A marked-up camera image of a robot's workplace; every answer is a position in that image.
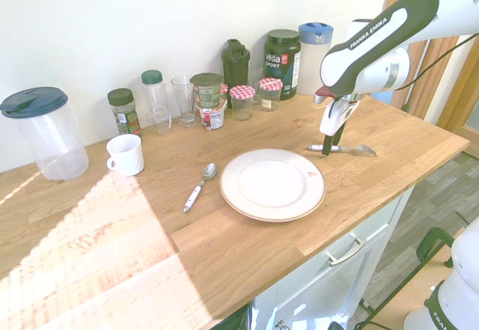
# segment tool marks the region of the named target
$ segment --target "mug handle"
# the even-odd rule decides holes
[[[106,166],[108,167],[110,171],[116,171],[116,166],[114,166],[113,163],[114,163],[114,160],[111,157],[108,158],[108,160],[106,161]]]

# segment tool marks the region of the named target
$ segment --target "drawer handle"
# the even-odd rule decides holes
[[[286,325],[283,325],[283,320],[279,320],[279,323],[275,325],[275,328],[279,328],[279,330],[290,330]]]
[[[341,263],[344,263],[346,260],[350,259],[351,257],[353,257],[358,251],[360,251],[363,248],[363,246],[366,245],[367,239],[356,238],[355,241],[359,244],[358,248],[354,249],[349,254],[344,255],[340,259],[336,259],[330,253],[326,252],[327,255],[329,256],[329,259],[331,260],[331,263],[329,264],[329,266],[333,267],[333,266],[339,265]]]

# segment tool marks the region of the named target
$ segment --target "franka emika logo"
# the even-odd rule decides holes
[[[358,39],[356,39],[354,42],[350,44],[350,49],[354,49],[357,46],[359,46],[364,40],[366,40],[369,36],[372,35],[375,31],[383,27],[386,23],[388,23],[388,19],[384,17],[381,19],[377,24],[375,24],[373,27],[369,28],[368,31],[363,33]]]

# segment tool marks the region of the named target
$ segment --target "white container with blue lid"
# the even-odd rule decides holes
[[[320,67],[331,48],[333,27],[325,23],[310,22],[299,26],[301,64],[299,65],[299,94],[313,95],[323,86]]]
[[[54,87],[27,89],[7,97],[1,113],[14,119],[46,179],[72,180],[88,167],[88,155],[67,106]]]

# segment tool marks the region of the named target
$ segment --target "red checkered lid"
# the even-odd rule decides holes
[[[222,94],[226,94],[228,92],[228,85],[226,83],[222,83]]]
[[[256,91],[249,85],[237,85],[230,89],[230,95],[237,100],[247,100],[254,97]]]
[[[283,88],[283,82],[276,78],[261,79],[260,88],[265,91],[279,91]]]

